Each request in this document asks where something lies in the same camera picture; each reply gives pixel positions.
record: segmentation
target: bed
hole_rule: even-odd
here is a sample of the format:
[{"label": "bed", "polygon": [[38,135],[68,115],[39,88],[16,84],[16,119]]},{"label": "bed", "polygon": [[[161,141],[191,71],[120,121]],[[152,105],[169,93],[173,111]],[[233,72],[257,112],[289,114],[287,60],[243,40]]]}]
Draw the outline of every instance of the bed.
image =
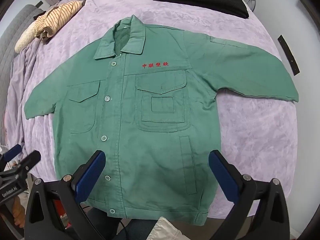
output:
[{"label": "bed", "polygon": [[27,4],[15,16],[0,38],[0,145],[5,146],[4,113],[7,91],[12,76],[12,60],[17,56],[14,46],[24,30],[34,21],[33,17],[43,11]]},{"label": "bed", "polygon": [[[145,24],[173,26],[243,42],[280,58],[268,32],[250,10],[249,19],[242,19],[206,8],[155,0],[87,0],[48,44],[35,39],[13,61],[5,114],[6,140],[8,147],[16,143],[23,146],[19,159],[35,149],[40,151],[41,162],[31,171],[34,176],[44,181],[57,179],[53,164],[53,114],[26,120],[23,107],[31,91],[57,66],[132,14]],[[278,178],[288,196],[297,155],[294,103],[245,98],[229,90],[219,91],[217,102],[225,158],[254,179]],[[219,188],[209,217],[225,218],[232,205]],[[255,214],[257,206],[255,202],[249,215]]]}]

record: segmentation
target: jeans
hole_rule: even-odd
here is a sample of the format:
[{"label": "jeans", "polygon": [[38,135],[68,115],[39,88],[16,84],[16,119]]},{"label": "jeans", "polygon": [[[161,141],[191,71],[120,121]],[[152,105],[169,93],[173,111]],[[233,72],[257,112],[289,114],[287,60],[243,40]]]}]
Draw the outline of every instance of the jeans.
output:
[{"label": "jeans", "polygon": [[[157,223],[156,220],[132,219],[125,227],[128,233],[127,239],[124,229],[117,234],[121,218],[108,217],[107,213],[97,208],[92,208],[87,213],[87,217],[105,240],[146,240],[154,225]],[[73,239],[79,239],[72,227],[68,228],[66,232]]]}]

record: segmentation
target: red object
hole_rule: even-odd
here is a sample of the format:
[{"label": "red object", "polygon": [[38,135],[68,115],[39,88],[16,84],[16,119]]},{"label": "red object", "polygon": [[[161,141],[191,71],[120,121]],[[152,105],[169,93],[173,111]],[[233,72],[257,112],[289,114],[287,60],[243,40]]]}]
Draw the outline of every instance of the red object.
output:
[{"label": "red object", "polygon": [[56,210],[57,210],[57,213],[59,214],[59,216],[63,216],[66,212],[62,206],[62,203],[60,200],[54,200],[54,204],[56,206]]}]

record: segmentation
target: striped cloth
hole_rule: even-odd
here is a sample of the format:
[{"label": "striped cloth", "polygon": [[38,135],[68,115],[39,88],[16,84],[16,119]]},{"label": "striped cloth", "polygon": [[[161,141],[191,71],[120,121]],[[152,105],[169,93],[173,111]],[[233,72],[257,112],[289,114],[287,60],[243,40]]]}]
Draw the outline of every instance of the striped cloth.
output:
[{"label": "striped cloth", "polygon": [[84,6],[85,1],[71,1],[39,16],[34,24],[35,37],[47,40],[54,36]]}]

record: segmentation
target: chest pocket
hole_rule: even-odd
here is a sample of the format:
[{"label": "chest pocket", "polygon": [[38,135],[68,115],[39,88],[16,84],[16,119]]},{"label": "chest pocket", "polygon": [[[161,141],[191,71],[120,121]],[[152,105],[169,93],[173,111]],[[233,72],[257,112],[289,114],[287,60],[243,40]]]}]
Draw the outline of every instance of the chest pocket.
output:
[{"label": "chest pocket", "polygon": [[65,113],[71,133],[88,132],[94,125],[100,81],[68,87]]},{"label": "chest pocket", "polygon": [[136,75],[137,127],[144,131],[174,132],[190,126],[185,70]]}]

